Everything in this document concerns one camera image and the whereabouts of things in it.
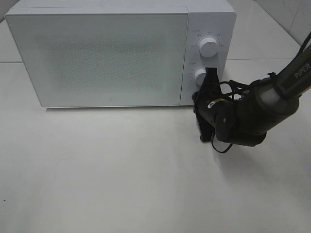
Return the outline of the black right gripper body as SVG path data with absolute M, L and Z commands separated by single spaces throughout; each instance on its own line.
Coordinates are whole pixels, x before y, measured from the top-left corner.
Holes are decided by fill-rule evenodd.
M 231 107 L 231 100 L 221 92 L 219 82 L 202 84 L 192 100 L 199 129 L 215 129 L 219 113 Z

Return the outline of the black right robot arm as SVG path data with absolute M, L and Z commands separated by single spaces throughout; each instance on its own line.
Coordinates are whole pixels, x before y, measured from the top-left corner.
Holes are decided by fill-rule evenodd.
M 221 82 L 216 68 L 206 68 L 200 89 L 192 95 L 200 140 L 254 147 L 270 129 L 293 115 L 299 98 L 311 87 L 310 40 L 308 35 L 278 74 L 271 72 L 250 84 Z

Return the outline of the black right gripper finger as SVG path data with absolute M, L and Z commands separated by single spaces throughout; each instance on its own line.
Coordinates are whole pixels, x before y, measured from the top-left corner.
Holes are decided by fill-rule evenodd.
M 203 85 L 208 84 L 219 84 L 218 78 L 218 69 L 215 67 L 206 67 L 205 68 L 205 77 L 203 80 Z
M 211 141 L 212 135 L 214 133 L 214 127 L 210 122 L 205 120 L 201 115 L 196 115 L 197 125 L 200 132 L 200 140 L 202 143 L 208 143 Z

